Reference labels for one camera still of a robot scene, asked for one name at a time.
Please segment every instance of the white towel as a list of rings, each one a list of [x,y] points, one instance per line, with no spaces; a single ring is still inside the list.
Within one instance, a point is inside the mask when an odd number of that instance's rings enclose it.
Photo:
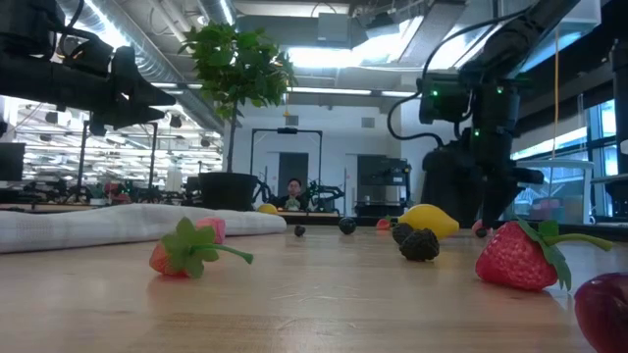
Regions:
[[[152,204],[50,215],[0,212],[0,253],[156,240],[174,230],[183,217],[194,223],[206,217],[223,219],[227,236],[269,234],[287,228],[283,218],[258,212]]]

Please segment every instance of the potted plant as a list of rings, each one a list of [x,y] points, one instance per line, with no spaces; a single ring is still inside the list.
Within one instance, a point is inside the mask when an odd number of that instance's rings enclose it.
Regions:
[[[238,32],[232,25],[210,24],[201,30],[193,27],[185,37],[180,52],[193,49],[203,96],[213,100],[216,114],[231,125],[227,171],[199,175],[204,206],[249,210],[257,177],[233,171],[237,117],[243,117],[237,105],[248,100],[255,107],[279,106],[295,83],[292,63],[263,28]]]

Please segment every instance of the lemon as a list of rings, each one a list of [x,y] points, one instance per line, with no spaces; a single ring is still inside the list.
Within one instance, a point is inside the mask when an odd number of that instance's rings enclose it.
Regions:
[[[454,235],[460,230],[460,225],[455,219],[440,208],[428,204],[413,206],[399,217],[399,222],[409,224],[415,230],[431,229],[439,240]]]
[[[265,213],[265,214],[269,214],[269,215],[277,215],[277,207],[275,207],[275,205],[271,205],[271,204],[263,204],[260,207],[257,208],[257,212],[260,213]]]

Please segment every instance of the man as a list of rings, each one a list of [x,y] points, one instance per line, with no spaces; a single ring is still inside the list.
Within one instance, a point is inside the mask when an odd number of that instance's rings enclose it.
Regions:
[[[288,195],[278,198],[273,202],[273,205],[286,211],[307,210],[307,200],[301,195],[301,180],[293,177],[288,181]]]

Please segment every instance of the black pot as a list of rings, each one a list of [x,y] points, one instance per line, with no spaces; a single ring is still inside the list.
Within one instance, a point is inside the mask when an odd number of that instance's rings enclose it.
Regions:
[[[257,176],[240,173],[200,173],[203,207],[212,210],[252,211]]]

